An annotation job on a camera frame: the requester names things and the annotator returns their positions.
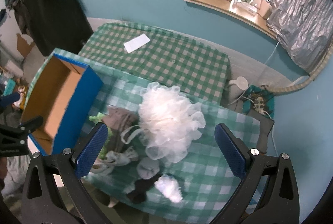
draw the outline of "hanging jacket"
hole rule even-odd
[[[8,7],[44,56],[56,47],[77,54],[93,33],[78,0],[8,0]]]

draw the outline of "white card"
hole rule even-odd
[[[131,53],[148,42],[150,42],[150,39],[145,34],[142,34],[139,37],[136,37],[124,43],[125,50],[127,51],[127,53]]]

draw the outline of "window sill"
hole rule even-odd
[[[272,32],[266,25],[266,20],[264,20],[259,14],[252,16],[247,11],[239,7],[231,7],[232,2],[227,0],[184,0],[188,3],[197,4],[203,7],[207,7],[213,10],[217,10],[221,13],[225,13],[229,16],[232,16],[238,20],[241,20],[248,25],[260,30],[266,35],[270,36],[273,39],[276,39],[276,35]]]

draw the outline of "blue cardboard box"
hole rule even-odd
[[[72,148],[102,80],[93,69],[61,55],[53,55],[41,72],[22,114],[22,121],[41,115],[44,124],[30,137],[43,155]]]

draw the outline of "white shower puff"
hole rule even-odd
[[[146,154],[153,160],[166,157],[177,163],[188,153],[198,128],[206,125],[201,104],[192,104],[178,86],[170,88],[154,82],[142,91],[139,105],[140,127],[146,139]]]

